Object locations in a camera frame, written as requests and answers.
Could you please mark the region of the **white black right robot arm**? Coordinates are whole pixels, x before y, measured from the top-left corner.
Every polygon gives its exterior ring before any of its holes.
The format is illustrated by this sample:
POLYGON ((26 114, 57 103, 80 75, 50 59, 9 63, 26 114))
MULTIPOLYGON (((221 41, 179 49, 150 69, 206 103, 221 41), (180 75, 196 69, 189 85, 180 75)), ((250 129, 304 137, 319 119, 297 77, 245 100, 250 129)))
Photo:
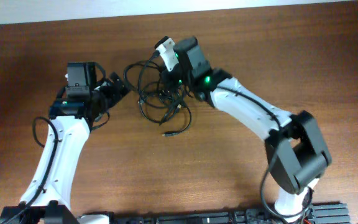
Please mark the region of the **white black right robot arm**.
POLYGON ((306 212, 303 201, 332 163, 317 121, 307 111, 293 114, 245 88, 221 68, 213 68, 196 37, 176 43, 165 36, 155 44, 169 89, 185 88, 199 101, 236 118, 265 144, 268 167, 280 190, 268 211, 289 222, 306 212))

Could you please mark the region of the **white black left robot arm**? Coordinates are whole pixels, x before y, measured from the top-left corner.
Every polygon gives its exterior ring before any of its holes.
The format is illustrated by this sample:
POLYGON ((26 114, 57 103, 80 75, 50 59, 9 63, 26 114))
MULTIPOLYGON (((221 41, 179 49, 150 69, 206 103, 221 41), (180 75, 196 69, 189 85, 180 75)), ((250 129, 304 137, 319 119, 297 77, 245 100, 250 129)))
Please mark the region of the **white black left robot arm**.
POLYGON ((75 217, 70 195, 85 142, 103 126, 100 119, 129 92, 119 75, 107 75, 96 62, 68 63, 67 85, 56 95, 47 117, 48 125, 37 170, 19 204, 4 207, 0 223, 112 223, 112 212, 91 212, 75 217))

